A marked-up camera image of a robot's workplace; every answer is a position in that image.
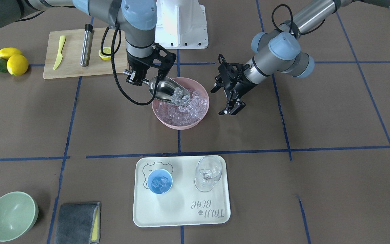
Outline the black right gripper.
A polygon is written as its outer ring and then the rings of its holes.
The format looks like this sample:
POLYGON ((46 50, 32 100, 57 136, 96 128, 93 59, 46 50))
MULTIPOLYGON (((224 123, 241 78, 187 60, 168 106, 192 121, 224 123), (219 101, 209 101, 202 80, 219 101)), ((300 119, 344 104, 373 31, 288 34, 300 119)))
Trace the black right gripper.
POLYGON ((153 43, 146 48, 137 48, 127 44, 127 59, 131 71, 125 69, 126 82, 132 85, 142 85, 150 67, 158 69, 154 86, 157 87, 164 80, 176 60, 176 54, 167 51, 158 43, 153 43))

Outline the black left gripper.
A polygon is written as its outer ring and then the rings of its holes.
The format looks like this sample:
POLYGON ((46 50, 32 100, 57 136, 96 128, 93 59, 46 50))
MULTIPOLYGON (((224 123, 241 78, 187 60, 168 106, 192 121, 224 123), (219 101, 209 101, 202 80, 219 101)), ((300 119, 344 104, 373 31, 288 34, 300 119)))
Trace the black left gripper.
POLYGON ((251 68, 249 64, 229 63, 222 54, 218 55, 219 76, 210 93, 216 93, 223 88, 226 93, 233 93, 233 97, 226 99, 226 106, 219 115, 237 115, 246 106, 241 97, 251 90, 251 82, 244 72, 251 68))

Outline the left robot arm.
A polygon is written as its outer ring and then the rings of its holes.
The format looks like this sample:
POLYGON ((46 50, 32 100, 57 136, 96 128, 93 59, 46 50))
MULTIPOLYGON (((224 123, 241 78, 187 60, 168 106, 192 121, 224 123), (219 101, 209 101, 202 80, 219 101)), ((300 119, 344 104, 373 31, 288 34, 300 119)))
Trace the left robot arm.
POLYGON ((227 62, 219 54, 219 74, 211 90, 216 93, 223 88, 226 95, 226 105, 219 115, 239 113, 246 105, 242 97, 275 72, 308 77, 315 61, 301 51, 298 39, 318 29, 328 16, 350 3, 350 0, 313 0, 297 14, 290 14, 290 19, 274 24, 272 32, 256 34, 251 42, 254 55, 244 64, 227 62))

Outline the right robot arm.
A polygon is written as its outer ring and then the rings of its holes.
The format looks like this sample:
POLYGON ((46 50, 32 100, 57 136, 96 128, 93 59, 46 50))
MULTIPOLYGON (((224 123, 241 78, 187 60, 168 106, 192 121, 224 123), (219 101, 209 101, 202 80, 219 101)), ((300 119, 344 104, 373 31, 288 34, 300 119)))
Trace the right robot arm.
POLYGON ((155 42, 157 6, 154 0, 0 0, 0 28, 38 11, 56 7, 75 7, 124 31, 130 72, 127 82, 140 85, 150 67, 164 80, 176 54, 155 42))

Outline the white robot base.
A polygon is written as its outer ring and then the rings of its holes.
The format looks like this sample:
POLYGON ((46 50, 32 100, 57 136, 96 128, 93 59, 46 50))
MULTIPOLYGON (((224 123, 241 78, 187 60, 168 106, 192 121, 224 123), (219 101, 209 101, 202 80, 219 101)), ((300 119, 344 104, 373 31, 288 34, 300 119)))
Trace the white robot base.
POLYGON ((205 6, 198 0, 158 0, 155 42, 166 49, 208 48, 205 6))

